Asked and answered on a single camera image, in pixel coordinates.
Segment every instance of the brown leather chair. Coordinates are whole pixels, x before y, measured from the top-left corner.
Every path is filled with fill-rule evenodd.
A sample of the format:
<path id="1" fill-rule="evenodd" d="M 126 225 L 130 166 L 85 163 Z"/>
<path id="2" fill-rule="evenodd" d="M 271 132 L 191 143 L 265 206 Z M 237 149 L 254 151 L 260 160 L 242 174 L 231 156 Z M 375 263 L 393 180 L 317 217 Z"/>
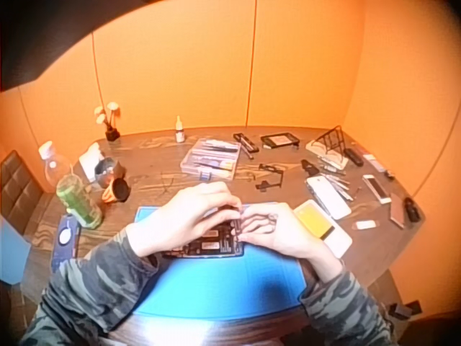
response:
<path id="1" fill-rule="evenodd" d="M 1 214 L 27 240 L 53 195 L 44 193 L 16 151 L 1 163 Z"/>

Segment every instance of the orange wall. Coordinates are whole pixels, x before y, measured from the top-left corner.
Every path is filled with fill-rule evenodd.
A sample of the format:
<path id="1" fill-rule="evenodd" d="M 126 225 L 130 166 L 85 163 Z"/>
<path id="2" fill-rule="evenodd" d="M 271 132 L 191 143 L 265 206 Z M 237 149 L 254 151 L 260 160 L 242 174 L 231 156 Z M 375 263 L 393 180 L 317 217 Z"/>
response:
<path id="1" fill-rule="evenodd" d="M 94 33 L 104 101 L 121 133 L 244 125 L 254 3 L 159 1 Z"/>
<path id="2" fill-rule="evenodd" d="M 362 57 L 344 129 L 411 194 L 442 150 L 461 102 L 460 33 L 437 1 L 367 1 Z M 458 120 L 416 196 L 427 222 L 392 267 L 403 300 L 419 299 L 425 314 L 451 309 L 455 298 L 461 303 L 461 218 L 455 200 L 460 126 Z"/>
<path id="3" fill-rule="evenodd" d="M 329 127 L 346 114 L 363 1 L 308 2 L 258 3 L 250 125 Z M 156 1 L 86 36 L 19 87 L 38 144 L 52 139 L 76 161 L 104 136 L 97 76 L 103 102 L 120 105 L 121 134 L 173 128 L 177 115 L 186 127 L 244 125 L 255 3 Z"/>
<path id="4" fill-rule="evenodd" d="M 18 88 L 0 93 L 0 141 L 3 151 L 2 154 L 0 151 L 0 159 L 16 150 L 38 182 L 43 187 L 48 187 L 37 143 L 21 106 Z"/>
<path id="5" fill-rule="evenodd" d="M 354 89 L 362 0 L 258 1 L 249 125 L 332 128 Z"/>

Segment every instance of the wooden table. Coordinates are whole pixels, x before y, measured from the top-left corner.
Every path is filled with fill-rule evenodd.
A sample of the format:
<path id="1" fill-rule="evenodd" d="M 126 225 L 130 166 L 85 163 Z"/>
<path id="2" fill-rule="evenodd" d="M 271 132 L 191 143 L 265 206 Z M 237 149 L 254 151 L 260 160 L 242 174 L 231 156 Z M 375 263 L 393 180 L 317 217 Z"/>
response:
<path id="1" fill-rule="evenodd" d="M 307 174 L 300 165 L 301 159 L 313 163 L 318 160 L 312 153 L 304 149 L 307 142 L 324 133 L 324 129 L 312 128 L 195 128 L 186 131 L 185 143 L 177 144 L 172 130 L 155 133 L 140 133 L 122 136 L 114 143 L 100 140 L 99 144 L 106 156 L 120 161 L 127 169 L 126 179 L 131 187 L 131 195 L 126 203 L 112 204 L 104 208 L 104 222 L 97 230 L 84 229 L 79 240 L 79 257 L 90 249 L 114 236 L 121 228 L 133 222 L 136 210 L 142 205 L 163 205 L 180 189 L 193 186 L 199 180 L 181 172 L 180 161 L 198 138 L 216 138 L 231 140 L 232 134 L 244 132 L 254 143 L 261 144 L 260 136 L 291 132 L 301 139 L 300 149 L 292 147 L 267 150 L 261 148 L 250 161 L 241 154 L 234 180 L 228 182 L 230 191 L 241 198 L 243 203 L 261 203 L 267 201 L 286 202 L 292 208 L 312 199 L 305 186 Z M 348 146 L 359 147 L 352 139 L 346 137 Z M 283 186 L 269 188 L 259 192 L 254 185 L 261 180 L 269 182 L 278 177 L 265 171 L 259 171 L 260 163 L 273 164 L 285 170 Z M 81 167 L 76 165 L 81 174 Z M 398 183 L 388 181 L 383 174 L 365 162 L 363 167 L 349 163 L 346 167 L 346 180 L 351 182 L 351 192 L 358 187 L 357 198 L 350 203 L 352 214 L 339 221 L 339 224 L 353 238 L 353 244 L 344 255 L 343 260 L 362 285 L 368 287 L 378 279 L 397 256 L 405 249 L 413 238 L 421 223 L 408 225 L 405 230 L 399 229 L 389 220 L 389 205 L 381 206 L 374 195 L 362 181 L 363 174 L 373 174 L 388 192 L 401 197 L 406 191 Z M 91 194 L 100 199 L 102 189 L 93 187 Z M 50 275 L 50 252 L 53 240 L 64 207 L 57 197 L 51 201 L 43 216 L 37 232 L 32 238 L 32 251 L 27 262 L 26 273 L 22 283 L 23 293 L 33 301 L 40 300 L 40 293 Z M 358 220 L 376 220 L 379 227 L 366 231 L 355 231 L 352 224 Z M 304 267 L 307 281 L 312 280 L 308 267 Z M 244 319 L 230 322 L 186 321 L 176 319 L 148 318 L 136 315 L 129 316 L 115 331 L 110 333 L 114 340 L 129 344 L 143 345 L 150 343 L 184 343 L 184 345 L 238 344 L 267 340 L 272 337 L 299 330 L 308 324 L 307 316 L 301 308 L 283 311 L 255 319 Z"/>

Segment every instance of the white dropper bottle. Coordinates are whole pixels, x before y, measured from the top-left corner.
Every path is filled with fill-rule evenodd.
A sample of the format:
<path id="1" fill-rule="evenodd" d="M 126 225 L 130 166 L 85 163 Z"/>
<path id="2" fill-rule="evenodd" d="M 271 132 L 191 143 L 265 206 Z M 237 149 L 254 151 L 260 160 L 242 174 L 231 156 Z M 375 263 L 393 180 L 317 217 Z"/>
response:
<path id="1" fill-rule="evenodd" d="M 186 139 L 184 128 L 182 127 L 181 118 L 179 115 L 176 117 L 176 142 L 182 143 Z"/>

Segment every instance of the camouflage shirt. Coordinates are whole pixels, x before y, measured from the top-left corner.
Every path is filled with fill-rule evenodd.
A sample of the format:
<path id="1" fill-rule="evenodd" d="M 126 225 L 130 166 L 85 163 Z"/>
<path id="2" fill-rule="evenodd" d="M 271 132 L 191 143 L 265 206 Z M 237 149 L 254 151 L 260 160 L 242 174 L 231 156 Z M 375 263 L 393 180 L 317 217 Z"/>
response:
<path id="1" fill-rule="evenodd" d="M 64 263 L 44 290 L 21 345 L 98 345 L 138 301 L 157 268 L 131 249 L 125 231 L 85 258 Z M 391 345 L 376 303 L 350 272 L 301 295 L 313 327 L 331 345 Z"/>

